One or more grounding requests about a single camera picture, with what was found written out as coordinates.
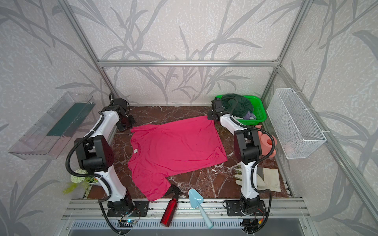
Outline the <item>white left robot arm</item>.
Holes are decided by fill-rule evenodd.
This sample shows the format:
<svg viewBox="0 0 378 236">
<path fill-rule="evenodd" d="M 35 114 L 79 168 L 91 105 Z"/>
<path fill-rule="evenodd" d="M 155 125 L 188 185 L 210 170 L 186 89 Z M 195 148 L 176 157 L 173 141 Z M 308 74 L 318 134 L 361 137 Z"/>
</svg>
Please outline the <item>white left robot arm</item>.
<svg viewBox="0 0 378 236">
<path fill-rule="evenodd" d="M 125 131 L 135 123 L 129 112 L 130 105 L 125 99 L 111 97 L 90 132 L 76 139 L 74 146 L 80 169 L 98 180 L 108 197 L 107 207 L 114 214 L 129 214 L 135 208 L 130 193 L 115 172 L 115 156 L 109 145 L 115 129 Z"/>
</svg>

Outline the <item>magenta t-shirt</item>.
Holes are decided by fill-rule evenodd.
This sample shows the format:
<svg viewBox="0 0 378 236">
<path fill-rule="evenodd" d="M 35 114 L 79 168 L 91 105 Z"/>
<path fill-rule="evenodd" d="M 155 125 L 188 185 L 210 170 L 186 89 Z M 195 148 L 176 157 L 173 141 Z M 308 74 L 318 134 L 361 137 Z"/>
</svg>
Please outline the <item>magenta t-shirt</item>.
<svg viewBox="0 0 378 236">
<path fill-rule="evenodd" d="M 171 187 L 168 177 L 227 161 L 215 122 L 206 116 L 132 130 L 133 154 L 128 162 L 132 180 L 149 201 Z"/>
</svg>

